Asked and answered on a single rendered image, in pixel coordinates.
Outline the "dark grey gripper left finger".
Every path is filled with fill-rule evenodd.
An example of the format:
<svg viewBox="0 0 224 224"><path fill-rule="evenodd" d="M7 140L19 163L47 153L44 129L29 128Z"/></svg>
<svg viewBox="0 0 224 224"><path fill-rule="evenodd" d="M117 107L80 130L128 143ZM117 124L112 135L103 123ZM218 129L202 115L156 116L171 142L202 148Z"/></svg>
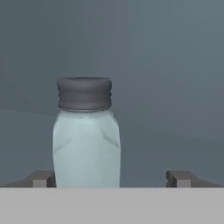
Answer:
<svg viewBox="0 0 224 224"><path fill-rule="evenodd" d="M34 171L32 174L24 179L2 184L1 187L55 187L55 174L54 171Z"/></svg>

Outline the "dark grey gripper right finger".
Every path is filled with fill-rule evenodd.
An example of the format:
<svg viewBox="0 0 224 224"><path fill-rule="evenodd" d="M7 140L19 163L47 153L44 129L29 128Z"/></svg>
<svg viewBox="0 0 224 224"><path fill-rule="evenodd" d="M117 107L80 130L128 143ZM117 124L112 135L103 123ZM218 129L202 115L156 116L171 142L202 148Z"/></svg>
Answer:
<svg viewBox="0 0 224 224"><path fill-rule="evenodd" d="M206 180L197 178L194 174L189 171L167 171L167 187L191 187L191 188L213 188L221 187L221 185L208 182Z"/></svg>

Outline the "white shaker with grey cap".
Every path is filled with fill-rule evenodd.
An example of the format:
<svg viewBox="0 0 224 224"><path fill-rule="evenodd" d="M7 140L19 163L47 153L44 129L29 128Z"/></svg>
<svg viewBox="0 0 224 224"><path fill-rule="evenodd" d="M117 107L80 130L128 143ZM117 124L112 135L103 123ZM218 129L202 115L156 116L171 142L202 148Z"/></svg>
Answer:
<svg viewBox="0 0 224 224"><path fill-rule="evenodd" d="M108 78L61 78L52 158L58 187L118 188L121 140Z"/></svg>

